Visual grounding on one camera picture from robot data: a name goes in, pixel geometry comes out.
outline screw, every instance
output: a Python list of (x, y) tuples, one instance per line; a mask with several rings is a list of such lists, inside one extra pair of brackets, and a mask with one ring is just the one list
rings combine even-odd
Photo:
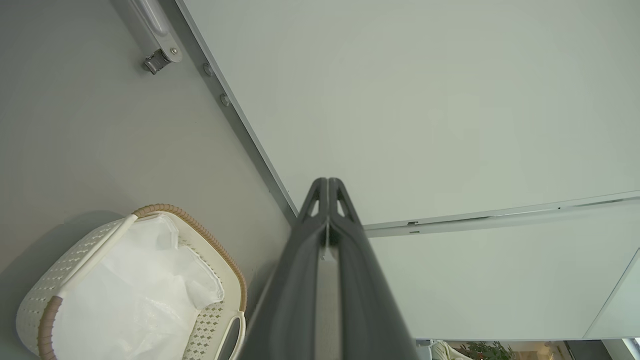
[(229, 101), (229, 96), (227, 96), (226, 94), (220, 95), (220, 101), (222, 102), (222, 105), (224, 105), (224, 106), (231, 105), (231, 101)]
[(211, 68), (211, 65), (209, 65), (209, 63), (202, 64), (202, 68), (207, 75), (213, 76), (213, 69)]

